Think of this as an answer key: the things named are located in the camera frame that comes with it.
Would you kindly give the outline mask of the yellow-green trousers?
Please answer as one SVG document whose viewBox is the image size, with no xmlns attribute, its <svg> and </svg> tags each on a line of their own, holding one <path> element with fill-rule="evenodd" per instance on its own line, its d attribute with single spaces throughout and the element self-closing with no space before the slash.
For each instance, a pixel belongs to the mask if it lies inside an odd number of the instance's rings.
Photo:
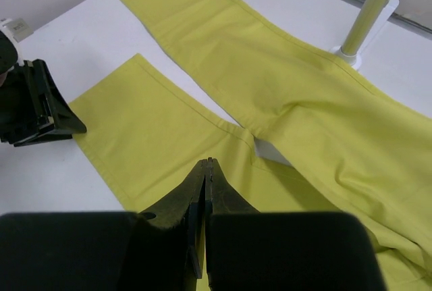
<svg viewBox="0 0 432 291">
<path fill-rule="evenodd" d="M 200 159 L 264 211 L 354 214 L 390 290 L 431 289 L 431 120 L 241 0 L 120 0 L 232 118 L 137 54 L 71 103 L 75 140 L 141 211 Z"/>
</svg>

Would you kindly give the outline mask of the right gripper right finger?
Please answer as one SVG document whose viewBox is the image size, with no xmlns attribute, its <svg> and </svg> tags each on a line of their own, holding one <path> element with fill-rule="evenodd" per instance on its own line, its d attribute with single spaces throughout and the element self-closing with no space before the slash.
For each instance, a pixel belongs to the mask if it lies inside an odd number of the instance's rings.
<svg viewBox="0 0 432 291">
<path fill-rule="evenodd" d="M 228 182 L 217 159 L 205 166 L 205 244 L 207 275 L 210 284 L 228 284 L 236 280 L 240 267 L 234 257 L 243 253 L 245 229 L 241 219 L 259 212 Z"/>
</svg>

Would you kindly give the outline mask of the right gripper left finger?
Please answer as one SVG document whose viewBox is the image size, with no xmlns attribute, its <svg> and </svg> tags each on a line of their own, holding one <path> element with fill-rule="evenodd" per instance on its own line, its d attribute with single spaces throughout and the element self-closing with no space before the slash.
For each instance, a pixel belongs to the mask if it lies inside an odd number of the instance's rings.
<svg viewBox="0 0 432 291">
<path fill-rule="evenodd" d="M 198 161 L 182 183 L 141 212 L 160 233 L 159 252 L 179 259 L 196 279 L 203 277 L 206 166 Z"/>
</svg>

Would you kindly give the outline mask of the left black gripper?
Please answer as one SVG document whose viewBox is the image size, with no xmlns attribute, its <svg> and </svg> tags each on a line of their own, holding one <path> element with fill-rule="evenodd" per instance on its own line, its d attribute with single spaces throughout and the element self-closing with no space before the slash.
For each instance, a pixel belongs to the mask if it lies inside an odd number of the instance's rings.
<svg viewBox="0 0 432 291">
<path fill-rule="evenodd" d="M 45 61 L 18 60 L 15 45 L 1 33 L 1 142 L 22 147 L 86 133 Z"/>
</svg>

